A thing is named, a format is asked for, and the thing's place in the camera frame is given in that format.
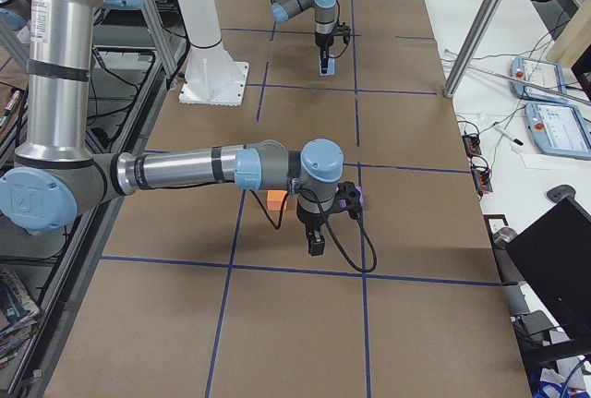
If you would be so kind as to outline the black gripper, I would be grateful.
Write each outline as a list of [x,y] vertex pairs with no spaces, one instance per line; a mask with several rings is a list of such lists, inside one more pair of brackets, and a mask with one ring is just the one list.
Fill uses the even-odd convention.
[[330,49],[334,44],[334,33],[315,32],[315,44],[320,49],[320,72],[331,73],[332,72],[332,59],[330,56]]
[[321,233],[322,226],[326,223],[328,214],[326,212],[311,212],[302,205],[297,204],[296,216],[305,226],[308,240],[308,254],[311,257],[322,256],[325,249],[325,238]]

